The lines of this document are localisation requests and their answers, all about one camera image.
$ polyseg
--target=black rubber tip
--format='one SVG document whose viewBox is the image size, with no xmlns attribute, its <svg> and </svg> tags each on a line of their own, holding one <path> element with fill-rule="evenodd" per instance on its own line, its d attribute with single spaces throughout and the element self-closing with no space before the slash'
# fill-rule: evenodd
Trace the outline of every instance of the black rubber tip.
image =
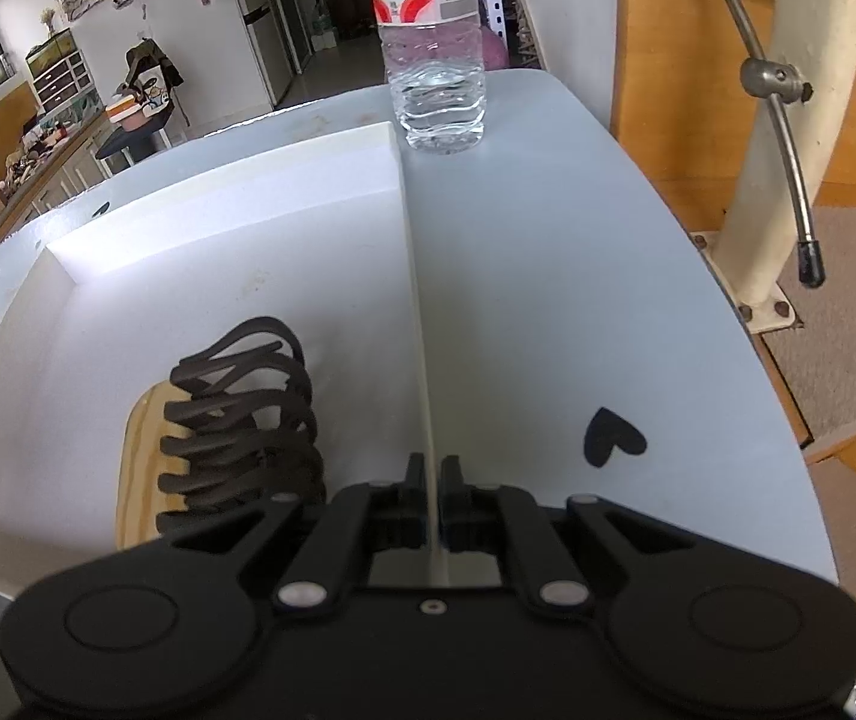
<svg viewBox="0 0 856 720">
<path fill-rule="evenodd" d="M 798 242 L 797 277 L 809 290 L 816 290 L 824 283 L 824 260 L 817 241 Z"/>
</svg>

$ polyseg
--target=water bottle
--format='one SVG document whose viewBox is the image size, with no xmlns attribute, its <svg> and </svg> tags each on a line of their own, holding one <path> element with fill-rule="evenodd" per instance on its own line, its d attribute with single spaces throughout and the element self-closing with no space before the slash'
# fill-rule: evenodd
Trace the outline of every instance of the water bottle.
<svg viewBox="0 0 856 720">
<path fill-rule="evenodd" d="M 484 134 L 477 0 L 374 0 L 391 100 L 407 143 L 450 154 Z"/>
</svg>

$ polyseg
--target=black heart drawing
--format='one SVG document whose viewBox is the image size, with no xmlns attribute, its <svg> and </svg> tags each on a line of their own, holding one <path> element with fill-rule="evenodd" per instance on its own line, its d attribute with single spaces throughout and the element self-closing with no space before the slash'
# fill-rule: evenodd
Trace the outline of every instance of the black heart drawing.
<svg viewBox="0 0 856 720">
<path fill-rule="evenodd" d="M 622 416 L 600 408 L 584 433 L 584 459 L 601 469 L 611 459 L 615 447 L 628 455 L 642 455 L 647 450 L 647 439 Z"/>
</svg>

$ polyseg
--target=white box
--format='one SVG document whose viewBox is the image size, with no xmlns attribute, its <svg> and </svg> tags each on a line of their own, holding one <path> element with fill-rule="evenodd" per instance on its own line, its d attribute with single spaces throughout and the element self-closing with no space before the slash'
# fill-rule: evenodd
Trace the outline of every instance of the white box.
<svg viewBox="0 0 856 720">
<path fill-rule="evenodd" d="M 390 124 L 218 167 L 77 229 L 0 326 L 0 594 L 114 549 L 124 426 L 185 355 L 250 317 L 305 348 L 329 493 L 428 446 Z"/>
</svg>

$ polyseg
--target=light blue surface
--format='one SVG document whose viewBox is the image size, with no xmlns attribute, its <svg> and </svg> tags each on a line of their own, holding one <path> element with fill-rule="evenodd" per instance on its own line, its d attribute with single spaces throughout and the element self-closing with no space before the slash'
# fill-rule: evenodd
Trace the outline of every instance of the light blue surface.
<svg viewBox="0 0 856 720">
<path fill-rule="evenodd" d="M 436 456 L 459 454 L 468 481 L 522 485 L 554 505 L 599 493 L 834 578 L 794 434 L 674 217 L 551 76 L 501 71 L 488 85 L 477 148 L 402 146 Z M 388 90 L 365 89 L 122 172 L 0 245 L 0 320 L 41 245 L 101 204 L 390 119 Z M 585 463 L 584 430 L 602 406 L 645 433 L 644 455 Z"/>
</svg>

